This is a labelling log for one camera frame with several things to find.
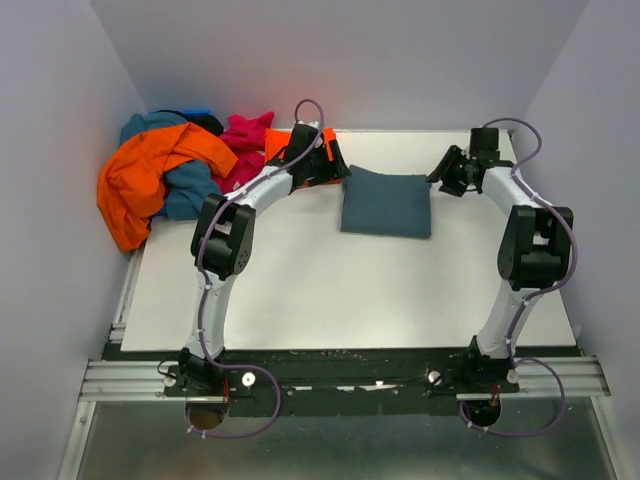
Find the grey-blue t-shirt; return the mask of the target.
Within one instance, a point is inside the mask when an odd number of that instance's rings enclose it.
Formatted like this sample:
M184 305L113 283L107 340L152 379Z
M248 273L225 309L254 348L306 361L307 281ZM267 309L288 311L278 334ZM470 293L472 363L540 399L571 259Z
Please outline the grey-blue t-shirt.
M342 182L343 233L431 237L431 184L424 175L392 175L353 165Z

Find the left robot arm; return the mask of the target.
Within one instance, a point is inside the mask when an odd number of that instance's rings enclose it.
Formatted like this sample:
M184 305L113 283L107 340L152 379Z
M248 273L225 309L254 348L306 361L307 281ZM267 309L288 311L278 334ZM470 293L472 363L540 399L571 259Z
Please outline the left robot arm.
M257 218L295 190L341 180L349 170L337 142L319 121L297 122L288 143L254 179L227 195L211 194L201 209L190 251L198 272L193 327L178 355L176 387L208 390L224 384L218 366L231 290L247 267Z

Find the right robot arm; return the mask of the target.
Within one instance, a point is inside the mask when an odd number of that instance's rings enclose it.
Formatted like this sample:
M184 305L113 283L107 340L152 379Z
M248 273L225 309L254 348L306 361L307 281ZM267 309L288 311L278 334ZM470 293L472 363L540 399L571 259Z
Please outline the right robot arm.
M468 147L450 146L427 177L448 195L484 194L506 216L497 253L500 288L461 359L458 379L469 387L508 378L517 340L536 303L575 270L573 211L553 205L526 183L520 165L501 157L499 136L493 123L473 128Z

